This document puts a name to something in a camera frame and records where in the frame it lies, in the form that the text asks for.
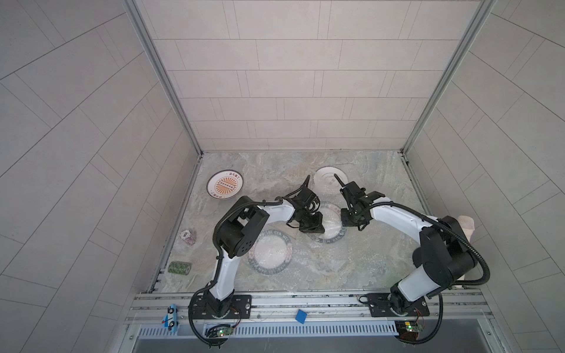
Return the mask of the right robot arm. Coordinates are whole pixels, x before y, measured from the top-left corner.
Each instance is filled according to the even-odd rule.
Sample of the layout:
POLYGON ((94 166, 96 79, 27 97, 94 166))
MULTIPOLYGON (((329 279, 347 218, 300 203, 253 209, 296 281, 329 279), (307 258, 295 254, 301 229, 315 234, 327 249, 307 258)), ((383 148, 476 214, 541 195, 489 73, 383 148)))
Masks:
POLYGON ((341 210, 343 226, 362 231, 375 220, 419 244, 413 253, 416 269, 391 287, 387 302, 395 315, 409 314, 421 298, 434 297, 454 285, 484 285, 490 280, 487 262, 470 244, 457 219, 427 216, 377 191, 368 194, 356 182, 346 184, 338 175, 334 177, 347 203, 341 210))

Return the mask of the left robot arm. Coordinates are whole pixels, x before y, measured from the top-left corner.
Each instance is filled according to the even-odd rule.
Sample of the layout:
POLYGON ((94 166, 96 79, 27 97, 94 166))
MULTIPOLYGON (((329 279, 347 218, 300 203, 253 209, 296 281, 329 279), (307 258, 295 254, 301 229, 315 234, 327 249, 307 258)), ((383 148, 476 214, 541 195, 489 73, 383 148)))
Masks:
POLYGON ((300 187, 274 201, 254 201, 240 197, 220 219, 213 231, 213 245, 218 251, 213 279, 195 292, 194 299, 202 299, 206 311, 222 318, 230 311, 235 293, 235 277, 241 259, 259 238, 263 228, 271 223, 298 223, 305 234, 322 234, 323 215, 319 211, 319 197, 308 187, 307 176, 300 187))

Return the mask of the orange sunburst dinner plate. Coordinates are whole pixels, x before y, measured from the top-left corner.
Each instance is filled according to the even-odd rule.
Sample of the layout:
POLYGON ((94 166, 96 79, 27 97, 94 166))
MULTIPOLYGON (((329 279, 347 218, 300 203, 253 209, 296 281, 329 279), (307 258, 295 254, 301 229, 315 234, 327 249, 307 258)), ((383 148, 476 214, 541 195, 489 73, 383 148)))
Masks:
POLYGON ((234 170, 215 173, 207 182, 207 193, 214 199, 230 199, 237 195, 244 186, 242 175, 234 170))

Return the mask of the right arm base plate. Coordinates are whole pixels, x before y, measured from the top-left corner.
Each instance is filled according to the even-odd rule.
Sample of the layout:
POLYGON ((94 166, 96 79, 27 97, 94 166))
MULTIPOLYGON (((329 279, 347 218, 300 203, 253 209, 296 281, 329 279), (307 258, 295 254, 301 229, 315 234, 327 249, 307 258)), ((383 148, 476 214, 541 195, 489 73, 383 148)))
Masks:
POLYGON ((374 318, 430 315, 428 303, 424 297, 409 302, 402 295, 370 293, 360 297, 358 301, 369 307, 371 316, 374 318))

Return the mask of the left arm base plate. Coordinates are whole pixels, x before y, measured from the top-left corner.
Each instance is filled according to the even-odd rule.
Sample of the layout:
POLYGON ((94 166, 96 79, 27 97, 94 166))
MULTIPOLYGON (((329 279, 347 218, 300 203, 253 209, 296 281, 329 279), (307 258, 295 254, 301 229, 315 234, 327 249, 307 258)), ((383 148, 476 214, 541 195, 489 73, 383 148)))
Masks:
POLYGON ((223 301, 217 300, 214 296, 198 296, 189 308, 194 320, 235 320, 249 319, 251 305, 250 295, 232 295, 223 301))

